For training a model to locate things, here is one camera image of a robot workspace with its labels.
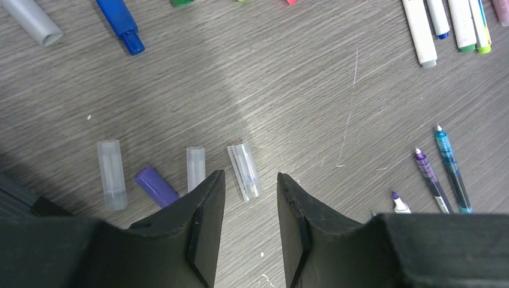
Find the light blue marker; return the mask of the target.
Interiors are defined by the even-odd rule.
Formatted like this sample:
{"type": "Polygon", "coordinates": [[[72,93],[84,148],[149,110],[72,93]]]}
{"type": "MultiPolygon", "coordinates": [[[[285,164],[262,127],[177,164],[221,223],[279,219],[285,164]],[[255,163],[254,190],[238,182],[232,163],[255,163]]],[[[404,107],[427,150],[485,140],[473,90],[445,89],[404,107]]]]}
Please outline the light blue marker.
{"type": "Polygon", "coordinates": [[[467,195],[448,134],[439,124],[435,126],[435,140],[460,211],[464,214],[473,214],[474,210],[467,195]]]}

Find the small green pen cap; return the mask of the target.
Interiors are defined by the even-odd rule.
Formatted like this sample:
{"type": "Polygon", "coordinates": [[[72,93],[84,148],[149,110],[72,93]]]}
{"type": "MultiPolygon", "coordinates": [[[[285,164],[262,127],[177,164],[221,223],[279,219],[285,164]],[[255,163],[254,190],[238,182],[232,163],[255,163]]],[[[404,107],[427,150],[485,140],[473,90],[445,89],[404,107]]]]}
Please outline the small green pen cap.
{"type": "Polygon", "coordinates": [[[194,3],[194,0],[171,0],[173,7],[183,7],[188,4],[194,3]]]}

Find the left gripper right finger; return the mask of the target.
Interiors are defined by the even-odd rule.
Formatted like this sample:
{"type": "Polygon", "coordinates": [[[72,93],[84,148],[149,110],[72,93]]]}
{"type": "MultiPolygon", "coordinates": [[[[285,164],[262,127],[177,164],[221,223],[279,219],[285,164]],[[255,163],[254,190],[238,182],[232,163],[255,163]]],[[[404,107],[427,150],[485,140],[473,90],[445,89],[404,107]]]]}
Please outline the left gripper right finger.
{"type": "Polygon", "coordinates": [[[508,216],[378,214],[366,223],[277,176],[288,287],[507,287],[508,216]]]}

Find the dark purple marker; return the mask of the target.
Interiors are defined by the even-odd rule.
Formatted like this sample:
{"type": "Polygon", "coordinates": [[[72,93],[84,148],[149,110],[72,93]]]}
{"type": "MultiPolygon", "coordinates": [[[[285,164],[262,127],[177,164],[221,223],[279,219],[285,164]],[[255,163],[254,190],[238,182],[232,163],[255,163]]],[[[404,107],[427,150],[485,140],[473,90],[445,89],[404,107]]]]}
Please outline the dark purple marker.
{"type": "Polygon", "coordinates": [[[445,195],[444,189],[442,188],[427,155],[423,153],[421,149],[415,147],[414,159],[441,212],[444,214],[453,214],[454,210],[445,195]]]}

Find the purple cap white marker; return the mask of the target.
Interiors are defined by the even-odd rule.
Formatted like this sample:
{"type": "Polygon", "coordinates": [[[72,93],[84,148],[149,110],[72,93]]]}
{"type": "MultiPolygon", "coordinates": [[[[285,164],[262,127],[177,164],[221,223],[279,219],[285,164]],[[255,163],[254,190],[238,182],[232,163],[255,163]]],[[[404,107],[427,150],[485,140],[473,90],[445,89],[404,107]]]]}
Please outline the purple cap white marker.
{"type": "Polygon", "coordinates": [[[411,214],[411,210],[409,209],[409,206],[400,198],[397,192],[392,191],[391,197],[394,202],[393,211],[396,214],[411,214]]]}

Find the green cap white marker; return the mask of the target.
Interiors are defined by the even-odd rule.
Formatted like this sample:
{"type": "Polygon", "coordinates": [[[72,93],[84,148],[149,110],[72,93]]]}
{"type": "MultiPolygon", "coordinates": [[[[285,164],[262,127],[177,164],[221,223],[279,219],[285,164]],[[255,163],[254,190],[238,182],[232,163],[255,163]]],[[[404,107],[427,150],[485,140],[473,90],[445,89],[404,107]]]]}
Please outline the green cap white marker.
{"type": "Polygon", "coordinates": [[[475,50],[475,34],[471,8],[468,0],[448,0],[457,47],[462,53],[475,50]]]}

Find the small purple pen cap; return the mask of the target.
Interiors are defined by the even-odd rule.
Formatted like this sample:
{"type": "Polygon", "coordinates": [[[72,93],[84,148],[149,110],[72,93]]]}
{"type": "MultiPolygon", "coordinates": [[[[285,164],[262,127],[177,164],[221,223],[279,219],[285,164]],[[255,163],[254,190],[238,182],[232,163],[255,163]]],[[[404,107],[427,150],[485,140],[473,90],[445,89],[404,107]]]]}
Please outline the small purple pen cap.
{"type": "Polygon", "coordinates": [[[179,194],[150,166],[136,174],[134,181],[160,208],[165,208],[180,198],[179,194]]]}

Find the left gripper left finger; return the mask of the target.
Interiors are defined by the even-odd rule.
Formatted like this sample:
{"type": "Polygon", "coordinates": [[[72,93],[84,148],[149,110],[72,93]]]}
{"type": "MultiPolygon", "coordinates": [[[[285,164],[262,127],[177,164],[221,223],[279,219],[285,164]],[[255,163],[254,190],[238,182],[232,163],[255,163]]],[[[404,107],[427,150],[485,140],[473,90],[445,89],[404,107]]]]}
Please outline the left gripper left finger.
{"type": "Polygon", "coordinates": [[[213,287],[223,170],[122,229],[100,218],[1,217],[2,287],[213,287]]]}

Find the pink marker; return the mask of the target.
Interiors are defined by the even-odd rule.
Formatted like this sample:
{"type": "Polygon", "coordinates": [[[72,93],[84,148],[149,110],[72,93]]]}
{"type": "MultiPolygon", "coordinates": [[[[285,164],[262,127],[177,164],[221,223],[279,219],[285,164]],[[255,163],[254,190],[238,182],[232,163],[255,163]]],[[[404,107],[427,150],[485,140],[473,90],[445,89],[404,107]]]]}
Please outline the pink marker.
{"type": "Polygon", "coordinates": [[[500,24],[504,27],[508,27],[508,0],[492,0],[493,7],[500,24]]]}

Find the lime green cap marker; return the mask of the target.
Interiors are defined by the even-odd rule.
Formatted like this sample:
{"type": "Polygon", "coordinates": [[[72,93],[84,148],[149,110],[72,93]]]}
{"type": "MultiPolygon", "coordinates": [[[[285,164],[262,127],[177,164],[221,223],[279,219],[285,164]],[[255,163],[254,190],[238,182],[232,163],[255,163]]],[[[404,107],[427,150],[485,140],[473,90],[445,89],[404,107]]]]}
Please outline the lime green cap marker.
{"type": "Polygon", "coordinates": [[[475,31],[477,33],[477,50],[479,54],[487,54],[492,50],[492,41],[487,26],[483,3],[481,0],[469,0],[475,31]]]}

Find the small blue pen cap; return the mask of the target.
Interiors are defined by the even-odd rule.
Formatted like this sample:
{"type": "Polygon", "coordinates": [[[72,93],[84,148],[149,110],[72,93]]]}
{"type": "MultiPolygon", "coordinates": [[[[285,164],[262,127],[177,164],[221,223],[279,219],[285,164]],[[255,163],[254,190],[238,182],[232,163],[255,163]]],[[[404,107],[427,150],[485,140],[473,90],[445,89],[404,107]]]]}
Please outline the small blue pen cap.
{"type": "Polygon", "coordinates": [[[96,0],[98,7],[105,16],[115,35],[123,43],[131,56],[145,50],[138,36],[138,27],[123,0],[96,0]]]}

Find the clear light blue pen cap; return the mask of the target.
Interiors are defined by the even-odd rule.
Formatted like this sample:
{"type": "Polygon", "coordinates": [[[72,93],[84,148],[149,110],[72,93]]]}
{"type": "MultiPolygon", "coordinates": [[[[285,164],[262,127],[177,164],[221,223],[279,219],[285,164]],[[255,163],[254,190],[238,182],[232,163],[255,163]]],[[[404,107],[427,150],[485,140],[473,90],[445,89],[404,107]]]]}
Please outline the clear light blue pen cap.
{"type": "Polygon", "coordinates": [[[227,147],[233,171],[245,202],[258,198],[263,194],[258,171],[247,142],[227,147]]]}

